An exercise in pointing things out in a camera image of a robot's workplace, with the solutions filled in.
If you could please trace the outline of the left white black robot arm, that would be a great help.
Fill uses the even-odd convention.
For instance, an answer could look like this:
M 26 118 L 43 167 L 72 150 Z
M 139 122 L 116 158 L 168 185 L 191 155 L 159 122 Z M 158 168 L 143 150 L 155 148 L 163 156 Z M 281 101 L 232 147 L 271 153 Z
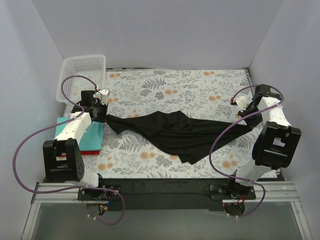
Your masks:
M 69 122 L 57 137 L 42 146 L 46 180 L 90 187 L 89 194 L 95 200 L 106 196 L 106 187 L 99 183 L 97 173 L 86 170 L 79 143 L 93 122 L 105 122 L 109 94 L 107 89 L 81 91 L 81 100 L 72 108 Z

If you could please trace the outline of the black t shirt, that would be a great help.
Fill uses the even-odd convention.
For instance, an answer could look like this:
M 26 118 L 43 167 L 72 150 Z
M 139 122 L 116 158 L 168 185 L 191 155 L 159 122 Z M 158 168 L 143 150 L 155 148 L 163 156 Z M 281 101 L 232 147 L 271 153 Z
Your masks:
M 189 118 L 181 111 L 120 118 L 108 114 L 106 123 L 117 134 L 130 130 L 142 135 L 162 152 L 195 164 L 209 155 L 217 137 L 229 122 Z

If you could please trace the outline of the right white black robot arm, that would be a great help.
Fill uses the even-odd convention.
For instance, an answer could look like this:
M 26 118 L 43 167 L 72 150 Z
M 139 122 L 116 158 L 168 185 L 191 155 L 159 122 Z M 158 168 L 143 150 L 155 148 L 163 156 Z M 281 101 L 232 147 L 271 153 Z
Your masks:
M 235 180 L 226 186 L 227 195 L 232 199 L 243 195 L 244 186 L 253 186 L 264 174 L 287 168 L 301 138 L 301 130 L 293 127 L 285 117 L 284 97 L 272 89 L 270 85 L 260 84 L 255 87 L 251 100 L 237 96 L 231 101 L 232 105 L 239 107 L 238 115 L 249 127 L 263 124 L 252 149 L 252 160 L 237 170 Z

